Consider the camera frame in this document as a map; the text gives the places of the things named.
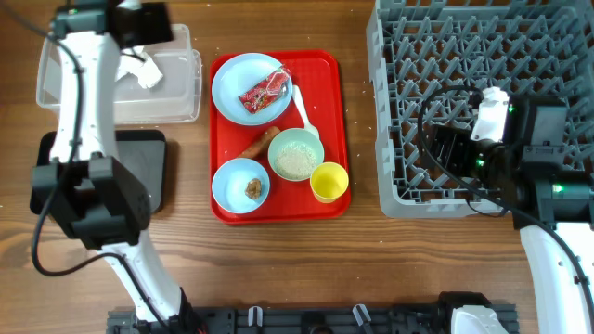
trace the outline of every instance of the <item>rice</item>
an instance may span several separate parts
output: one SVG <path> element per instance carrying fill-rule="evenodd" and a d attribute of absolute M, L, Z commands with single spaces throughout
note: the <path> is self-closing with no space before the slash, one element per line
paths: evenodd
<path fill-rule="evenodd" d="M 316 153 L 303 142 L 293 141 L 285 145 L 275 160 L 277 172 L 290 180 L 304 180 L 316 168 Z"/>

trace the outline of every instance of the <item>yellow cup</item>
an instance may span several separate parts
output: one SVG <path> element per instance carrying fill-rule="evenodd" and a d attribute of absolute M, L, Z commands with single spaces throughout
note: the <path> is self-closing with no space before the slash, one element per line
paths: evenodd
<path fill-rule="evenodd" d="M 332 203 L 346 191 L 349 175 L 340 164 L 324 162 L 314 170 L 309 184 L 317 200 Z"/>

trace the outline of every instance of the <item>blue plate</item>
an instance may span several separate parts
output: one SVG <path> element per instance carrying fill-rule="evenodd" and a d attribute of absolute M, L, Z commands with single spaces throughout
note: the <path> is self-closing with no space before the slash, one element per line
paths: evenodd
<path fill-rule="evenodd" d="M 228 60 L 214 75 L 214 105 L 225 118 L 240 125 L 261 125 L 273 121 L 291 102 L 291 79 L 287 81 L 287 92 L 284 96 L 253 115 L 243 107 L 239 96 L 261 82 L 280 65 L 280 61 L 263 54 L 243 54 Z"/>
<path fill-rule="evenodd" d="M 257 178 L 262 182 L 262 194 L 250 199 L 245 194 L 248 183 Z M 213 178 L 213 197 L 216 203 L 231 213 L 248 213 L 260 207 L 268 197 L 270 178 L 262 165 L 252 159 L 227 161 Z"/>

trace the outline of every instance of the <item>plastic bin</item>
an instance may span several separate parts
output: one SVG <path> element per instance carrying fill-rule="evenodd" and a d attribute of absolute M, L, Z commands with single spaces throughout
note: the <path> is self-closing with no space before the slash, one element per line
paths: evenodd
<path fill-rule="evenodd" d="M 407 6 L 406 0 L 377 0 L 373 8 L 368 69 L 376 96 L 381 209 L 390 217 L 474 214 L 466 197 L 477 210 L 498 211 L 446 175 L 420 167 L 416 115 L 422 100 L 443 86 L 499 86 L 516 94 L 562 97 L 570 109 L 564 167 L 592 173 L 592 5 L 588 0 L 469 2 Z M 425 121 L 470 129 L 474 118 L 467 98 L 454 92 L 436 98 Z"/>
<path fill-rule="evenodd" d="M 202 61 L 192 50 L 189 29 L 172 25 L 172 42 L 145 46 L 163 78 L 143 89 L 132 74 L 115 83 L 114 120 L 117 124 L 193 122 L 200 111 Z M 58 48 L 44 42 L 37 75 L 37 104 L 59 116 L 61 68 Z"/>

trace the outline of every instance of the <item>food packet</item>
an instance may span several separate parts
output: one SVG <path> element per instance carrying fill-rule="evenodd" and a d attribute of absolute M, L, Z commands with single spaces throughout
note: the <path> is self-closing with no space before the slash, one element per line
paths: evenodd
<path fill-rule="evenodd" d="M 250 114 L 270 106 L 287 92 L 287 81 L 291 73 L 284 66 L 270 73 L 260 83 L 239 97 L 239 101 Z"/>

